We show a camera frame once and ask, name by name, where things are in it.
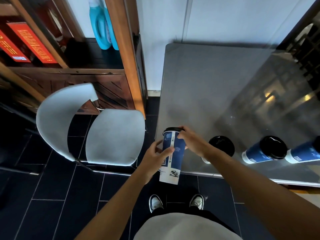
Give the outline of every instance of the person's right hand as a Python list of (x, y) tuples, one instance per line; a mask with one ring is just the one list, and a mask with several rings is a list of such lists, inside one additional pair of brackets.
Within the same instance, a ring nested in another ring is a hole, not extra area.
[(200, 157), (204, 157), (204, 153), (210, 148), (210, 144), (203, 138), (197, 135), (187, 126), (179, 126), (184, 130), (178, 134), (178, 139), (183, 139), (186, 142), (186, 148), (189, 148)]

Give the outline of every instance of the cabinet door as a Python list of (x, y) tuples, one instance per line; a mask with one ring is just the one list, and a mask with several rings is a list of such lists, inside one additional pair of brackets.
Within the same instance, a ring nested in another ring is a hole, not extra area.
[[(135, 109), (125, 75), (71, 75), (42, 72), (18, 73), (18, 75), (45, 97), (70, 85), (92, 83), (99, 98), (95, 102), (98, 108)], [(95, 105), (87, 101), (78, 113), (99, 114)]]

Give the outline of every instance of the hand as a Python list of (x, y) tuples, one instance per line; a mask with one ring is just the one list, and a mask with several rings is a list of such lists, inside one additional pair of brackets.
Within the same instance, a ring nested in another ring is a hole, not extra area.
[(179, 128), (184, 129), (178, 134), (178, 139), (183, 139), (186, 142), (186, 149), (189, 148), (198, 156), (204, 157), (205, 152), (210, 148), (210, 144), (189, 127), (179, 126)]
[(152, 176), (159, 170), (166, 157), (174, 152), (174, 147), (168, 147), (164, 151), (157, 147), (162, 140), (155, 141), (147, 149), (140, 165), (136, 169), (137, 173), (146, 177), (146, 184), (150, 181)]

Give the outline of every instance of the blue detergent bottle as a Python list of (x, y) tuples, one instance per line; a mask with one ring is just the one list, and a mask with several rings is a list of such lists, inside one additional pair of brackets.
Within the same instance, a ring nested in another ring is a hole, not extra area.
[(103, 2), (103, 5), (104, 5), (104, 14), (106, 16), (106, 22), (108, 23), (108, 28), (109, 28), (109, 33), (110, 33), (112, 46), (113, 46), (113, 48), (115, 50), (118, 51), (119, 48), (118, 48), (118, 44), (117, 44), (117, 40), (116, 40), (115, 34), (113, 32), (113, 27), (112, 27), (112, 24), (111, 24), (111, 19), (110, 19), (110, 15), (109, 15), (109, 12), (108, 12), (108, 8), (107, 8), (105, 0), (102, 0), (102, 2)]
[(103, 8), (99, 4), (99, 0), (89, 0), (89, 16), (93, 33), (96, 37), (99, 47), (102, 50), (107, 50), (111, 47), (112, 41)]

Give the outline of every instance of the person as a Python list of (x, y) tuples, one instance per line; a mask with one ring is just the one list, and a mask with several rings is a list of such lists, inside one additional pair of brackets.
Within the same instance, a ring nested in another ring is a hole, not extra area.
[[(320, 239), (320, 209), (302, 197), (271, 181), (213, 147), (186, 126), (178, 138), (186, 147), (204, 157), (266, 226), (276, 239)], [(128, 222), (143, 186), (174, 151), (157, 148), (154, 142), (140, 165), (119, 191), (78, 234), (75, 240), (118, 240)], [(142, 225), (134, 240), (142, 239), (241, 239), (226, 224), (203, 210), (204, 199), (195, 195), (185, 213), (168, 213), (161, 199), (149, 200), (151, 217)]]

